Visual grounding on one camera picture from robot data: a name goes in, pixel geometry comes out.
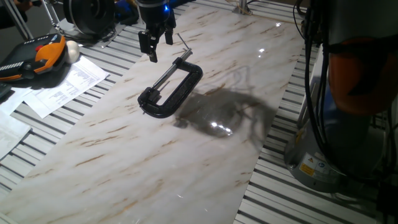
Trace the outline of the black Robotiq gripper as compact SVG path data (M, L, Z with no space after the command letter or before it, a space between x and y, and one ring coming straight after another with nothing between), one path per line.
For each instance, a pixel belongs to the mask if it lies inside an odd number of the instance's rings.
M146 30L140 31L139 44L141 52L146 54L151 62L157 63L156 47L159 42L152 35L165 35L165 43L173 45L173 33L176 21L173 9L168 0L137 0L139 14L146 24Z

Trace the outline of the person's hand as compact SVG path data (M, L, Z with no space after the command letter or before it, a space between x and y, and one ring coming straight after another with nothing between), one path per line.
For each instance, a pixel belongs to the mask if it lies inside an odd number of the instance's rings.
M19 11L26 12L33 7L33 3L30 0L15 0L14 4L17 6Z

